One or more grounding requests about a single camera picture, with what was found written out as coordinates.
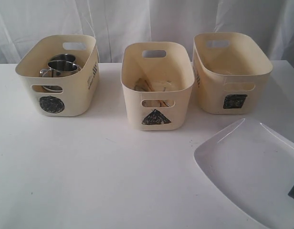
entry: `white plastic tray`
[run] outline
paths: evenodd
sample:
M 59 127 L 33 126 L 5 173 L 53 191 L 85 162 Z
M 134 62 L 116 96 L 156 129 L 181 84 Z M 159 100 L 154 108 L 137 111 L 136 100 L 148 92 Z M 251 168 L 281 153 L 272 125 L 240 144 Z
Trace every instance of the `white plastic tray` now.
M 294 143 L 256 120 L 241 119 L 195 151 L 213 184 L 250 217 L 294 229 Z

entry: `cream plastic bin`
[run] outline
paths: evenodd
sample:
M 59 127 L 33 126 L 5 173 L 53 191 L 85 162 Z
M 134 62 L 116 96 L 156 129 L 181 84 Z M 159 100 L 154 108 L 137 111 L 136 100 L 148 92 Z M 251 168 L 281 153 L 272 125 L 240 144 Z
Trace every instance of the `cream plastic bin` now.
M 166 55 L 143 57 L 144 51 L 163 51 Z M 140 79 L 149 81 L 154 90 L 135 90 Z M 195 78 L 182 45 L 145 42 L 128 46 L 124 53 L 121 82 L 127 117 L 135 129 L 173 130 L 184 123 Z M 153 107 L 156 101 L 169 105 Z
M 244 114 L 256 106 L 273 66 L 249 36 L 218 32 L 195 37 L 193 68 L 203 110 Z
M 83 43 L 84 50 L 66 50 L 63 44 Z M 82 70 L 61 78 L 39 77 L 41 69 L 55 55 L 69 53 L 76 56 Z M 37 110 L 47 116 L 76 116 L 90 105 L 98 80 L 98 52 L 96 40 L 88 35 L 54 35 L 39 41 L 15 69 Z M 43 85 L 57 85 L 63 91 L 52 93 Z

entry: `stainless steel cup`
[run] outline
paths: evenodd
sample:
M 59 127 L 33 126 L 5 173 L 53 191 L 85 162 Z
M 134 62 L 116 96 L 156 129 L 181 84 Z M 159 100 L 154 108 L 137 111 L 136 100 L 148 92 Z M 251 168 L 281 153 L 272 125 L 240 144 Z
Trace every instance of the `stainless steel cup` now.
M 41 69 L 40 77 L 65 77 L 73 75 L 81 70 L 81 67 L 75 63 L 68 61 L 49 61 L 48 69 Z M 62 92 L 62 88 L 59 86 L 43 86 L 43 88 L 49 92 Z
M 76 57 L 72 54 L 59 54 L 50 59 L 50 61 L 68 61 L 76 63 Z

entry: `white tabletop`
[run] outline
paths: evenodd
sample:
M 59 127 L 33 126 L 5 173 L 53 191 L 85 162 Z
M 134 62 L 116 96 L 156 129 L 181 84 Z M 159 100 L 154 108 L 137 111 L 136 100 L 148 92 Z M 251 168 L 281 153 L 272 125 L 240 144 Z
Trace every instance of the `white tabletop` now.
M 77 117 L 35 111 L 16 75 L 0 64 L 0 229 L 263 228 L 220 193 L 193 159 L 222 128 L 254 117 L 294 142 L 294 69 L 274 61 L 249 115 L 211 115 L 193 93 L 174 131 L 127 123 L 121 64 L 103 63 L 90 109 Z

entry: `white curtain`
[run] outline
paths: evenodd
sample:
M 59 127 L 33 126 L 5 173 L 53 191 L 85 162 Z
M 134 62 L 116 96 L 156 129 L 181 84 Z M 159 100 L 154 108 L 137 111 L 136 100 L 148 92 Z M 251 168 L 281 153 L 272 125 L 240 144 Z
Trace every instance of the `white curtain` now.
M 148 41 L 178 42 L 191 57 L 194 36 L 213 31 L 245 33 L 294 67 L 294 0 L 0 0 L 0 63 L 53 34 L 95 36 L 101 62 Z

